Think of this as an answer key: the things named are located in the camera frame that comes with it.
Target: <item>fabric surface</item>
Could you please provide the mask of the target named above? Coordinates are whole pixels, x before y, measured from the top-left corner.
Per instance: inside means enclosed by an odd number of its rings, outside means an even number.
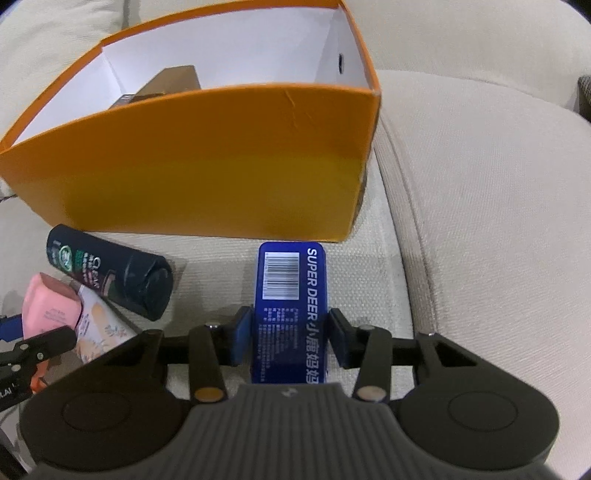
[[[19,313],[30,278],[38,271],[60,277],[46,259],[50,227],[20,199],[0,204],[0,313]],[[131,312],[124,315],[141,329],[163,328],[183,335],[207,320],[225,320],[254,299],[255,263],[262,241],[183,236],[100,234],[105,238],[169,258],[181,272],[164,317],[150,322]],[[361,212],[350,238],[324,244],[329,279],[329,305],[340,308],[354,325],[371,323],[394,336],[413,335],[408,294],[398,242],[382,179],[372,158]],[[225,371],[230,391],[249,378],[248,367]],[[356,371],[337,367],[330,357],[329,380],[350,392]],[[410,369],[395,369],[392,396],[412,387]],[[171,367],[169,388],[188,398],[187,369]]]
[[[21,0],[0,24],[0,138],[56,77],[123,22],[123,0]],[[0,198],[10,195],[0,179]]]
[[[210,0],[131,0],[130,25]],[[346,0],[377,69],[513,87],[577,108],[591,25],[561,0]]]
[[[415,327],[546,394],[548,464],[591,465],[591,124],[512,89],[380,72],[375,152]]]
[[[591,122],[591,75],[579,78],[581,98],[579,102],[579,113]]]

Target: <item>circular cap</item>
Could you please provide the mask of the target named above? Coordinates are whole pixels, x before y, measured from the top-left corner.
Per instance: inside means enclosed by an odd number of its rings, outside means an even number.
[[[492,368],[440,369],[400,401],[397,419],[434,457],[483,471],[545,458],[558,433],[558,414],[547,398]]]
[[[493,392],[467,392],[449,402],[450,416],[461,426],[477,432],[494,432],[517,418],[513,402]]]
[[[218,387],[202,387],[195,391],[195,398],[203,403],[215,403],[224,398]]]
[[[76,430],[99,432],[125,421],[129,407],[129,401],[118,393],[84,393],[66,404],[63,417]]]
[[[158,320],[164,314],[173,282],[173,273],[167,268],[157,268],[146,279],[143,301],[150,320]]]

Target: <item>shampoo bottle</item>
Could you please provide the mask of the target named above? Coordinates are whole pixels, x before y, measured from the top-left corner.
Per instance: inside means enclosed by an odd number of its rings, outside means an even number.
[[[71,278],[149,320],[163,315],[173,291],[173,272],[164,257],[66,225],[49,233],[47,258]]]

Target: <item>orange box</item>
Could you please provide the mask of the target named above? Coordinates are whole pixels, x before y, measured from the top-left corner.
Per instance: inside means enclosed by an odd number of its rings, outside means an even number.
[[[181,65],[200,90],[109,110]],[[75,62],[0,142],[0,176],[51,225],[341,241],[380,96],[340,1],[211,5],[124,30]]]

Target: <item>pink package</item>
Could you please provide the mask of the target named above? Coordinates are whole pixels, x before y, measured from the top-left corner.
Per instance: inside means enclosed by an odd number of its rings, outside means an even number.
[[[22,305],[24,338],[39,335],[67,325],[76,327],[82,312],[82,302],[65,283],[44,273],[31,279]]]

